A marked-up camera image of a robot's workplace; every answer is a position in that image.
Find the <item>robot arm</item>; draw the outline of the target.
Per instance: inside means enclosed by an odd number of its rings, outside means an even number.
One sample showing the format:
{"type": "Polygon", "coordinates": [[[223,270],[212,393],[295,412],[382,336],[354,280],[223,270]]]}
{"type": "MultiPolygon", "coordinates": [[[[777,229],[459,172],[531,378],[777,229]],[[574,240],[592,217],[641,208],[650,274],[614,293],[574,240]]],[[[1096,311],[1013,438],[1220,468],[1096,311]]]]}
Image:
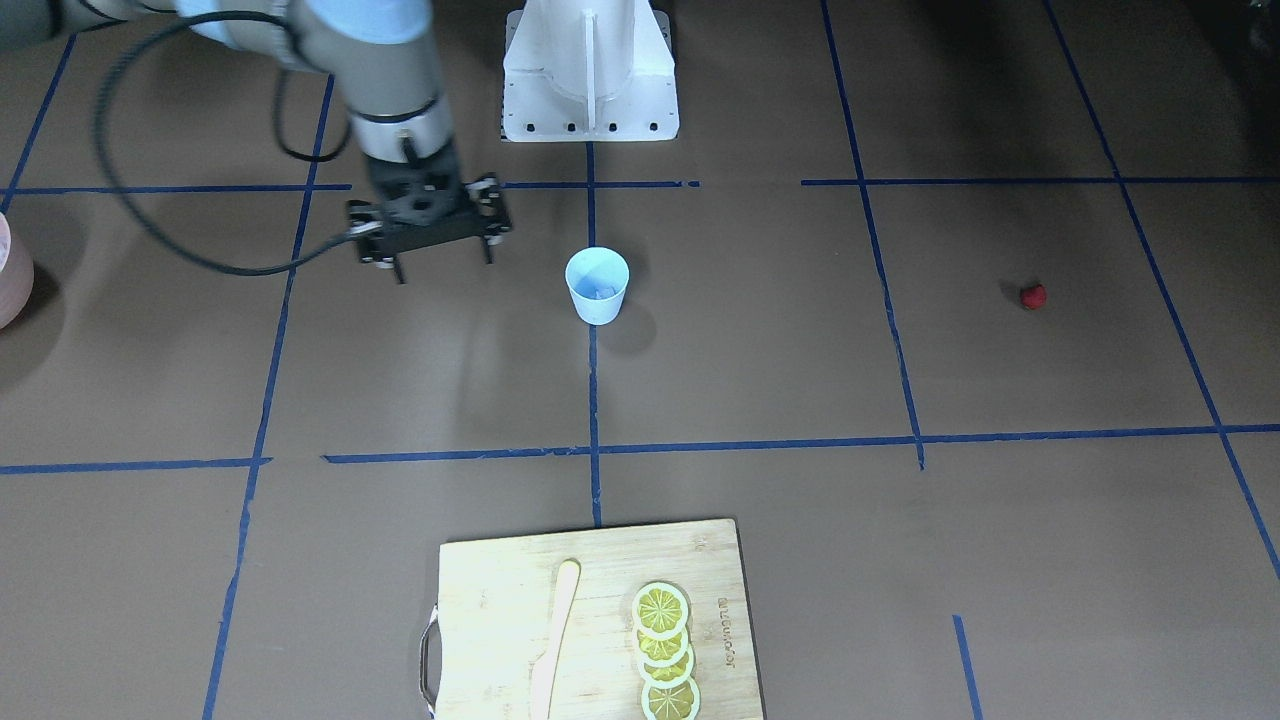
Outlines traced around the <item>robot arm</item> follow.
{"type": "Polygon", "coordinates": [[[173,14],[234,50],[332,76],[383,209],[428,225],[465,209],[429,1],[5,1],[3,50],[173,14]]]}

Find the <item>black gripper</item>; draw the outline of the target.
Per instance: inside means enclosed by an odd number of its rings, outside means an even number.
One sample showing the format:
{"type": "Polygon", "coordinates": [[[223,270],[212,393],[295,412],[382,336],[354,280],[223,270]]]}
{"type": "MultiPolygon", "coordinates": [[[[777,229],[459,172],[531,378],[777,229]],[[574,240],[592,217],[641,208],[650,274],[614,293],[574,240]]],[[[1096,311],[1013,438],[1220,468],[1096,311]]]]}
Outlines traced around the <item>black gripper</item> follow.
{"type": "Polygon", "coordinates": [[[367,176],[381,217],[453,217],[468,206],[454,136],[426,155],[392,161],[364,150],[367,176]]]}

